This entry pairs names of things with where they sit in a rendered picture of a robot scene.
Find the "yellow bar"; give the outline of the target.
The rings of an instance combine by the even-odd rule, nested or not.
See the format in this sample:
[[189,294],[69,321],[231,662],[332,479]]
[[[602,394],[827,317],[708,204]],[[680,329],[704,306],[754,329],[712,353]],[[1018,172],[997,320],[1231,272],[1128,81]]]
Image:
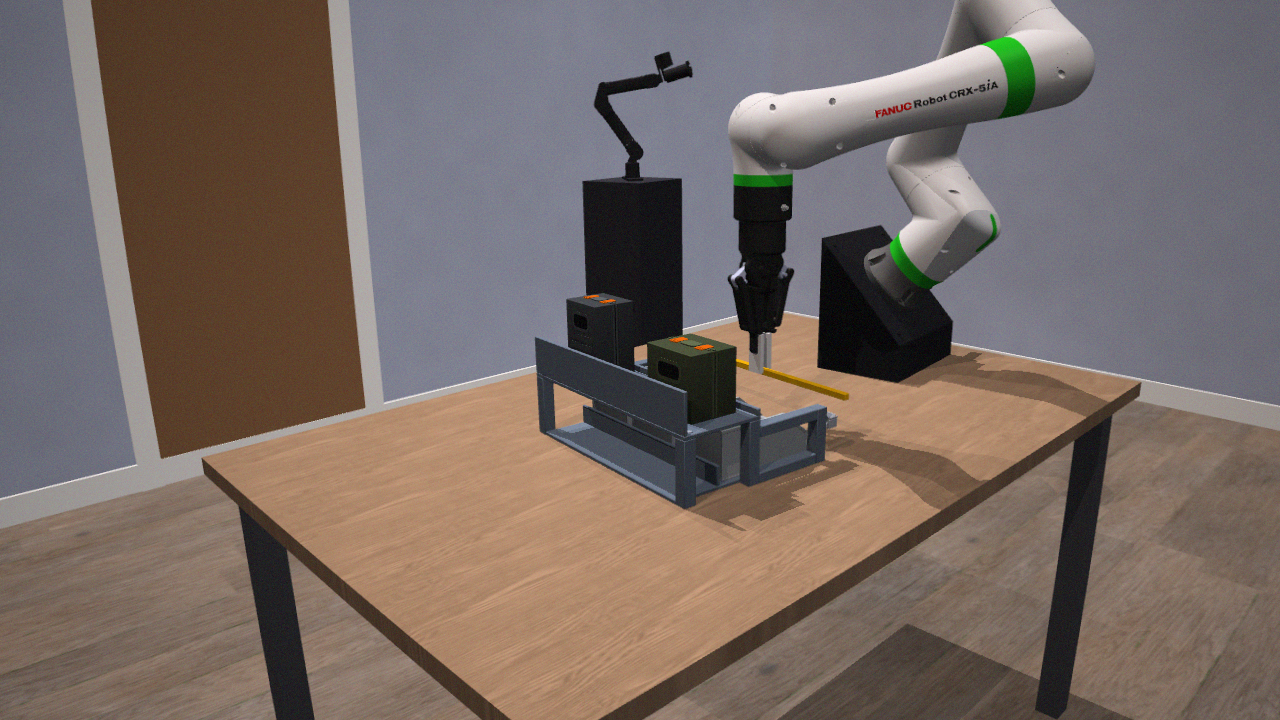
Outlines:
[[[736,366],[740,366],[742,369],[749,370],[749,363],[739,360],[739,359],[737,359]],[[785,380],[785,382],[787,382],[790,384],[800,386],[803,388],[812,389],[812,391],[817,391],[817,392],[819,392],[822,395],[828,395],[831,397],[841,398],[844,401],[849,400],[849,393],[847,392],[844,392],[844,391],[840,391],[840,389],[835,389],[835,388],[829,388],[827,386],[820,386],[820,384],[817,384],[817,383],[814,383],[812,380],[804,380],[804,379],[797,378],[795,375],[788,375],[788,374],[785,374],[785,373],[781,373],[781,372],[774,372],[774,370],[768,369],[765,366],[763,368],[763,374],[762,375],[768,375],[768,377],[778,379],[778,380]]]

